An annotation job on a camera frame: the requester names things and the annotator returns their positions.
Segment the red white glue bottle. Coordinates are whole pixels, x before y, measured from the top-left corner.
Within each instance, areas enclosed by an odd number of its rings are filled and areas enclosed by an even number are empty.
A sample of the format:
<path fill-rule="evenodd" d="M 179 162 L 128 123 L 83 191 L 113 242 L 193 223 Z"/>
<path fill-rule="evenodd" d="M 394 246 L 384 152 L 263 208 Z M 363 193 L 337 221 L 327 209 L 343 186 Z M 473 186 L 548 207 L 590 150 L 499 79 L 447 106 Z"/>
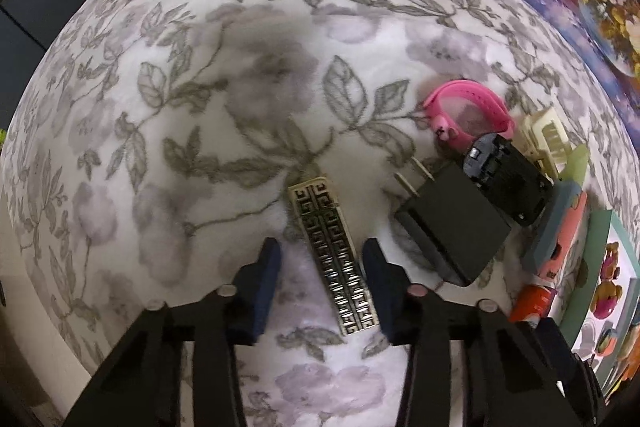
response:
<path fill-rule="evenodd" d="M 536 284 L 525 285 L 515 300 L 509 321 L 538 322 L 548 317 L 555 296 L 555 288 Z"/>

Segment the floral grey white blanket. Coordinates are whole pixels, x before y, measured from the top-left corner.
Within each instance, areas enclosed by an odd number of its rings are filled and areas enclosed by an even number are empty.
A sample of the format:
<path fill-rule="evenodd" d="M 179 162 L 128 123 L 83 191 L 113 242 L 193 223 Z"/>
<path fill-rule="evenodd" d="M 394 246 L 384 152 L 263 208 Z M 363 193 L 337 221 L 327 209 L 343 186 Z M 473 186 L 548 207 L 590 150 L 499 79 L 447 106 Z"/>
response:
<path fill-rule="evenodd" d="M 395 219 L 412 158 L 439 161 L 420 106 L 474 80 L 514 116 L 553 107 L 590 150 L 587 190 L 639 235 L 639 158 L 599 79 L 523 0 L 87 0 L 54 39 L 2 148 L 2 190 L 56 332 L 94 371 L 152 300 L 198 300 L 282 246 L 265 334 L 238 352 L 253 426 L 390 426 L 407 350 L 337 325 L 288 197 L 325 176 L 356 244 L 413 280 L 509 308 L 514 229 L 467 288 Z"/>

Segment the blue pink block toy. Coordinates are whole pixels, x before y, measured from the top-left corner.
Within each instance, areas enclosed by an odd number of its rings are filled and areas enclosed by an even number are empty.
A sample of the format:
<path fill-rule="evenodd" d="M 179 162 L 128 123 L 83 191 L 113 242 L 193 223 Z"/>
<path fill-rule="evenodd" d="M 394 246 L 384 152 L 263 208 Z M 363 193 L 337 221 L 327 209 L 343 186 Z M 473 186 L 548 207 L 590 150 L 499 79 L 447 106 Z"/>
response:
<path fill-rule="evenodd" d="M 589 150 L 580 144 L 553 183 L 551 198 L 539 220 L 533 242 L 522 257 L 525 271 L 555 282 L 576 237 L 585 213 L 588 195 L 582 189 Z"/>

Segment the black toy car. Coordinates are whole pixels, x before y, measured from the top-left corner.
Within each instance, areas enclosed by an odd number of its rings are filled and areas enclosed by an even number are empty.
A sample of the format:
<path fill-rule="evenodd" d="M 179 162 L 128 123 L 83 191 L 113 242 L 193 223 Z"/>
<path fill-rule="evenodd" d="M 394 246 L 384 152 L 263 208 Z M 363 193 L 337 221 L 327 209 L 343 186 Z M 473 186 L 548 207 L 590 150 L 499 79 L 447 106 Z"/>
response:
<path fill-rule="evenodd" d="M 483 134 L 473 142 L 462 170 L 492 205 L 521 227 L 540 217 L 552 194 L 549 179 L 497 133 Z"/>

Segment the pink dog toy figure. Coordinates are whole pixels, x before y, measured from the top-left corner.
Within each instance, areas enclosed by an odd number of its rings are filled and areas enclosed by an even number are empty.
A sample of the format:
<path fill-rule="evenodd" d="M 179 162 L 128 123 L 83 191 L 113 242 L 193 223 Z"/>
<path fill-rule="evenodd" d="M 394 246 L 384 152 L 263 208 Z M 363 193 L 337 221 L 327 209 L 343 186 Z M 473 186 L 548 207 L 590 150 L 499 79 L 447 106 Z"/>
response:
<path fill-rule="evenodd" d="M 599 284 L 590 303 L 590 311 L 598 320 L 609 317 L 624 295 L 624 288 L 616 283 L 616 279 L 620 275 L 619 261 L 620 243 L 607 243 L 599 272 Z"/>

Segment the blue orange block toy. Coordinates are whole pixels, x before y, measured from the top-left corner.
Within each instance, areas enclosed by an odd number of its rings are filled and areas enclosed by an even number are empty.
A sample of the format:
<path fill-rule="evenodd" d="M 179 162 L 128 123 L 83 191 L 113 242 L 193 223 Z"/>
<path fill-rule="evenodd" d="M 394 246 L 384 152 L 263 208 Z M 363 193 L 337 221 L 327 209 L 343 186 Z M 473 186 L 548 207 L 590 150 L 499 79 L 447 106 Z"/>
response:
<path fill-rule="evenodd" d="M 618 332 L 613 327 L 603 329 L 594 347 L 594 353 L 601 358 L 608 357 L 614 350 L 618 339 Z"/>

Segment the gold black patterned lighter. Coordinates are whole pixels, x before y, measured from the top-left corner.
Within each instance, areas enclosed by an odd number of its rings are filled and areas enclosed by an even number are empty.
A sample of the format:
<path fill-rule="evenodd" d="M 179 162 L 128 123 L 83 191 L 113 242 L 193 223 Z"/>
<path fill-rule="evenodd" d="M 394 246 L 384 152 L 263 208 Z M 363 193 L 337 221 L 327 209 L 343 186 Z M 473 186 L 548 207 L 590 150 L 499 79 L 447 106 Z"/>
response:
<path fill-rule="evenodd" d="M 352 335 L 378 326 L 378 314 L 332 183 L 317 176 L 290 186 L 288 197 L 341 333 Z"/>

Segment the pink smart watch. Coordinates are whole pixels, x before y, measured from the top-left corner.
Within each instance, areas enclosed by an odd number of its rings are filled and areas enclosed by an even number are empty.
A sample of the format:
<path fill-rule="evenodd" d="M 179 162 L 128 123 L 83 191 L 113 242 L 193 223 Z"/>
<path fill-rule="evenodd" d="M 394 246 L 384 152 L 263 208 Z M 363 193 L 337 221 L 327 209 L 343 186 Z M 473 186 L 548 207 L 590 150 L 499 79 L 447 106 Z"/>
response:
<path fill-rule="evenodd" d="M 450 80 L 436 88 L 422 104 L 428 127 L 437 140 L 465 153 L 482 134 L 497 133 L 511 140 L 515 122 L 494 91 L 472 80 Z"/>

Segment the teal white box tray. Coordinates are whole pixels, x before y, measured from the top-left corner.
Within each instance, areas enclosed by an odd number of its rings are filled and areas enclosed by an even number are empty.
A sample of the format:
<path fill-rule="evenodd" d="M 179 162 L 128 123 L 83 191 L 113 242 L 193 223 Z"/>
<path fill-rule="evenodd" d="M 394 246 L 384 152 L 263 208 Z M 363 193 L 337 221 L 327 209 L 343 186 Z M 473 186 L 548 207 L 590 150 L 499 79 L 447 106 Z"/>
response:
<path fill-rule="evenodd" d="M 616 283 L 624 295 L 613 313 L 604 320 L 590 311 L 594 291 L 607 243 L 620 243 L 620 275 Z M 628 233 L 612 210 L 591 213 L 582 262 L 574 291 L 563 315 L 560 329 L 570 349 L 593 369 L 602 393 L 610 397 L 625 379 L 629 358 L 639 336 L 639 261 Z M 606 358 L 598 357 L 594 347 L 603 331 L 613 327 L 618 332 L 615 350 Z"/>

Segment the cream plastic clip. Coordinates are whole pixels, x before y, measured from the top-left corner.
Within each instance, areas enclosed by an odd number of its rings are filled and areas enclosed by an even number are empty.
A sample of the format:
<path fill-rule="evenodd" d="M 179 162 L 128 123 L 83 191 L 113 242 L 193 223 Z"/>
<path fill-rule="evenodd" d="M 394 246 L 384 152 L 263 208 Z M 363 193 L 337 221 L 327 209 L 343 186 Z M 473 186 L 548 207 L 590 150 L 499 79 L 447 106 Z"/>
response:
<path fill-rule="evenodd" d="M 559 178 L 572 147 L 562 120 L 553 107 L 523 118 L 518 127 L 521 152 L 552 180 Z"/>

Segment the black power adapter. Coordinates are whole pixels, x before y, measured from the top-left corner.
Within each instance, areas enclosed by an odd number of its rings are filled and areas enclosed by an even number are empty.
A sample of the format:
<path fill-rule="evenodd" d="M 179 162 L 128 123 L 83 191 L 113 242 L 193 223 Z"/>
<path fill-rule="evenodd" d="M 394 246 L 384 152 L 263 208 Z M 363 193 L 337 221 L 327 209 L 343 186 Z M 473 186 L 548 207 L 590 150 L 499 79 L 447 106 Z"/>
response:
<path fill-rule="evenodd" d="M 434 172 L 418 158 L 411 164 L 423 182 L 414 186 L 395 174 L 408 192 L 395 218 L 442 280 L 468 287 L 498 253 L 511 227 L 453 162 Z"/>

